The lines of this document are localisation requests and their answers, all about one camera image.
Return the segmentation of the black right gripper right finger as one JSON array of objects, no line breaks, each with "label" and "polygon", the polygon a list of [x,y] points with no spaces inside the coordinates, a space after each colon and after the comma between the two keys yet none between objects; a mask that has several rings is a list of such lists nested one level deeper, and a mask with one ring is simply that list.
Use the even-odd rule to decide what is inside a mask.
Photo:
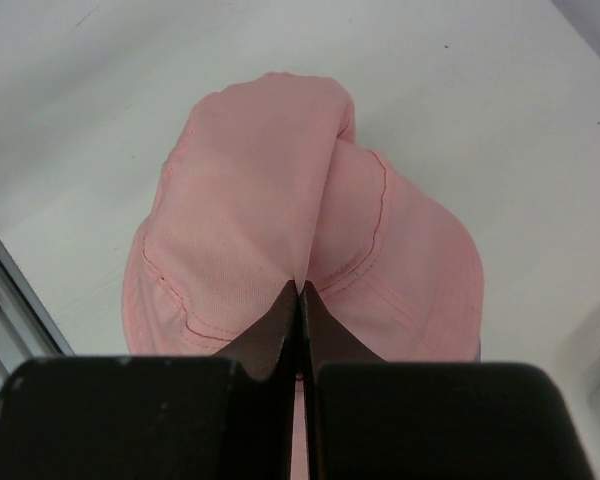
[{"label": "black right gripper right finger", "polygon": [[306,284],[299,299],[313,479],[589,479],[563,397],[520,363],[382,360]]}]

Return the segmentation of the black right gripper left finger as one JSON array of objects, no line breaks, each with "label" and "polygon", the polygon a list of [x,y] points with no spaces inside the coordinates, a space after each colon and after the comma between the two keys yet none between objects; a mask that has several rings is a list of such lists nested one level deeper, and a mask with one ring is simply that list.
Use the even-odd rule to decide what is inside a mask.
[{"label": "black right gripper left finger", "polygon": [[0,479],[286,479],[298,294],[211,356],[35,358],[0,391]]}]

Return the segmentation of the pink bucket hat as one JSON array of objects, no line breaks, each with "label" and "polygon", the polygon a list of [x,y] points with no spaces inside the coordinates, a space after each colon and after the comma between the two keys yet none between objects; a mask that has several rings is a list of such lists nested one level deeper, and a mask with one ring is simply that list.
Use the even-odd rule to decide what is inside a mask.
[{"label": "pink bucket hat", "polygon": [[269,73],[192,110],[132,243],[133,354],[210,355],[286,283],[389,361],[476,361],[484,277],[444,206],[355,140],[336,81]]}]

